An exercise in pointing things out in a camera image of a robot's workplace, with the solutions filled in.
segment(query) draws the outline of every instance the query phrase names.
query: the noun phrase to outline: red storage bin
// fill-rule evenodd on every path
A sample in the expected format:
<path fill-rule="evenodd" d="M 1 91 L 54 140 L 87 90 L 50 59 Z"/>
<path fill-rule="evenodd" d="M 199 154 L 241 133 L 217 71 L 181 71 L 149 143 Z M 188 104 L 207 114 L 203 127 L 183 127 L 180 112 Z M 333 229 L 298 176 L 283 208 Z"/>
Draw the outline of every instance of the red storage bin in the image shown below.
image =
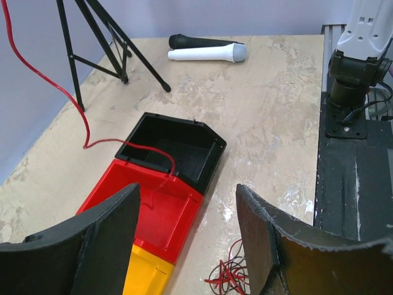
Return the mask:
<path fill-rule="evenodd" d="M 142 202 L 134 244 L 175 264 L 203 201 L 179 178 L 115 159 L 77 214 L 131 183 L 139 183 Z"/>

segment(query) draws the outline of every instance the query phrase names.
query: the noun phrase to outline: tripod stand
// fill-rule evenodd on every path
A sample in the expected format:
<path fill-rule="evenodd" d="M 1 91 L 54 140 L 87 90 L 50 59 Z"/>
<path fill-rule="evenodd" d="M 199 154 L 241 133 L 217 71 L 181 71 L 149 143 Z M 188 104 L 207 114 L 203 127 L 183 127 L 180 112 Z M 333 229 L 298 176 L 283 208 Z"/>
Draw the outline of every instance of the tripod stand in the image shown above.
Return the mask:
<path fill-rule="evenodd" d="M 79 61 L 79 62 L 89 65 L 95 69 L 98 69 L 106 74 L 109 74 L 111 76 L 119 78 L 123 84 L 126 84 L 128 82 L 128 77 L 127 77 L 127 73 L 126 73 L 127 57 L 132 56 L 132 54 L 128 50 L 128 48 L 130 48 L 135 53 L 135 55 L 142 61 L 142 63 L 145 65 L 145 67 L 153 74 L 153 76 L 156 78 L 156 80 L 158 80 L 158 82 L 161 84 L 162 88 L 166 92 L 171 91 L 171 87 L 161 78 L 161 76 L 156 72 L 156 70 L 153 68 L 153 66 L 146 60 L 146 58 L 139 51 L 139 49 L 132 43 L 130 38 L 128 38 L 128 36 L 124 33 L 124 31 L 119 27 L 119 25 L 114 21 L 114 19 L 107 13 L 105 8 L 97 0 L 75 0 L 75 2 L 78 5 L 83 16 L 85 17 L 85 19 L 86 19 L 88 25 L 90 26 L 91 30 L 93 31 L 94 35 L 96 36 L 99 44 L 104 49 L 105 54 L 107 55 L 109 61 L 111 62 L 113 68 L 115 69 L 115 72 L 110 71 L 106 68 L 103 68 L 102 66 L 96 65 L 95 63 L 92 63 L 91 61 L 88 61 L 88 60 L 74 54 L 74 52 L 72 50 L 71 37 L 69 35 L 67 17 L 66 17 L 66 12 L 64 9 L 63 0 L 56 0 L 56 1 L 57 1 L 57 7 L 59 10 L 59 15 L 60 15 L 61 27 L 63 29 L 64 40 L 66 43 L 66 49 L 67 49 L 69 66 L 71 69 L 72 81 L 74 83 L 75 96 L 77 98 L 77 102 L 78 102 L 79 106 L 84 111 L 85 111 L 85 107 L 84 107 L 84 104 L 82 101 L 82 95 L 80 94 L 79 80 L 78 80 L 75 61 Z M 92 11 L 94 11 L 94 13 L 97 14 L 98 18 L 103 22 L 104 26 L 111 32 L 114 42 L 118 42 L 120 44 L 120 46 L 123 50 L 122 57 L 121 57 L 121 65 L 118 62 L 118 60 L 116 59 L 111 47 L 106 42 L 104 34 L 100 30 L 96 20 L 94 19 L 93 15 L 91 14 L 91 11 L 88 8 L 86 2 L 88 3 L 88 5 L 92 9 Z"/>

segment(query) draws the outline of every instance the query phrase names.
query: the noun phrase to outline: beige countertop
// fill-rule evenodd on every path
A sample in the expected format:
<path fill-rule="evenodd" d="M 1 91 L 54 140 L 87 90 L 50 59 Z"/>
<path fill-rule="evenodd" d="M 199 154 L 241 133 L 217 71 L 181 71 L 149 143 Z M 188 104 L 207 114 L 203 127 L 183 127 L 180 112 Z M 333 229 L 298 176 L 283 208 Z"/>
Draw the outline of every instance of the beige countertop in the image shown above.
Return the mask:
<path fill-rule="evenodd" d="M 234 39 L 248 47 L 244 63 L 169 61 L 167 39 L 135 40 L 171 93 L 136 57 L 128 85 L 94 70 L 81 87 L 92 140 L 125 139 L 147 111 L 207 123 L 228 144 L 166 294 L 212 294 L 203 279 L 240 237 L 238 183 L 313 221 L 323 36 Z M 120 147 L 83 150 L 84 137 L 68 103 L 0 189 L 0 242 L 75 214 Z"/>

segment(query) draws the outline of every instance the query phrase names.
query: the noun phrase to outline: stacked storage bins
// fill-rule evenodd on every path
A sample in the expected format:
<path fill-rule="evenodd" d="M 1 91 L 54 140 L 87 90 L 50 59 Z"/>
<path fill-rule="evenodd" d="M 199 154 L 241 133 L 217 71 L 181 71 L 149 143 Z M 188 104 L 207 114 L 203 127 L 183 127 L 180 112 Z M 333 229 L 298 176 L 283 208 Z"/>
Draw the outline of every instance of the stacked storage bins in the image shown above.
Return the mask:
<path fill-rule="evenodd" d="M 141 209 L 123 295 L 161 294 L 201 208 L 226 142 L 206 124 L 145 113 L 127 138 L 170 154 L 123 145 L 78 213 L 130 183 L 141 187 Z"/>

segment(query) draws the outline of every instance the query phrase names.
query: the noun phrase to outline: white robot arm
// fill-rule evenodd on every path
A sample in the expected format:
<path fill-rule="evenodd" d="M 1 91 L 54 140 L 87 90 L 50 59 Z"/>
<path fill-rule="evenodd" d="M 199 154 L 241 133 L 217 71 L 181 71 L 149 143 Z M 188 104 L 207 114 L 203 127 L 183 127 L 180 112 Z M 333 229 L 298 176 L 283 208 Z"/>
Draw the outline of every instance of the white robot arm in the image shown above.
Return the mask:
<path fill-rule="evenodd" d="M 382 82 L 393 34 L 393 0 L 354 0 L 351 16 L 329 63 L 330 99 L 337 108 L 364 104 L 370 86 Z"/>
<path fill-rule="evenodd" d="M 393 0 L 354 0 L 337 50 L 345 57 L 380 59 L 393 34 Z"/>

